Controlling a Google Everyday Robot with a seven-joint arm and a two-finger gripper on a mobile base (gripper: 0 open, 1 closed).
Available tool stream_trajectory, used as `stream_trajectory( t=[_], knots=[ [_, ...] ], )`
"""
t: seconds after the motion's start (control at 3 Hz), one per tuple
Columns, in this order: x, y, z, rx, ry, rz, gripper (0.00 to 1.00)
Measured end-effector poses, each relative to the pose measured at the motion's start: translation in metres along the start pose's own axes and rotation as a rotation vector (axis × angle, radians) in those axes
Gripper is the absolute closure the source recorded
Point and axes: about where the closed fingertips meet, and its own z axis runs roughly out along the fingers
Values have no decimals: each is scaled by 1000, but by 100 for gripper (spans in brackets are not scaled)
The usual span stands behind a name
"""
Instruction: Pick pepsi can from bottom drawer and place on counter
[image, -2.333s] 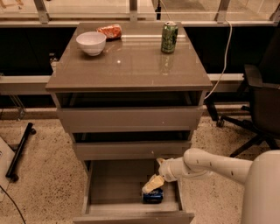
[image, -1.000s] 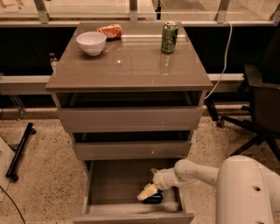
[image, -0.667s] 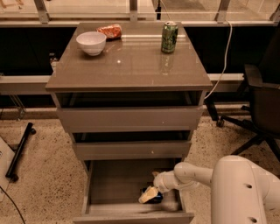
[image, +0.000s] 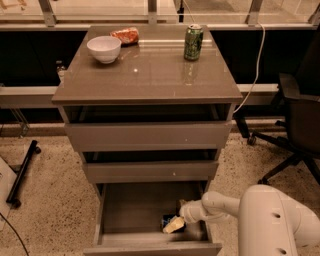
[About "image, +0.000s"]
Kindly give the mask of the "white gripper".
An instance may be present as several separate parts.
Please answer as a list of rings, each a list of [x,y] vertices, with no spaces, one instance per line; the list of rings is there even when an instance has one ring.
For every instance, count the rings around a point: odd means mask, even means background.
[[[163,228],[163,232],[171,234],[174,231],[181,229],[185,222],[196,223],[203,219],[204,208],[200,200],[186,201],[184,199],[179,200],[181,217],[174,216],[169,223]]]

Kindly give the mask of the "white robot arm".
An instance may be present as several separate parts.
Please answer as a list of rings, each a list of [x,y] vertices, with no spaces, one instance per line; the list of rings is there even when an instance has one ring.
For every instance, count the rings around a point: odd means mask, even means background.
[[[320,220],[307,206],[267,185],[249,187],[241,198],[216,191],[185,201],[163,231],[170,234],[199,221],[238,219],[239,256],[298,256],[300,247],[320,242]]]

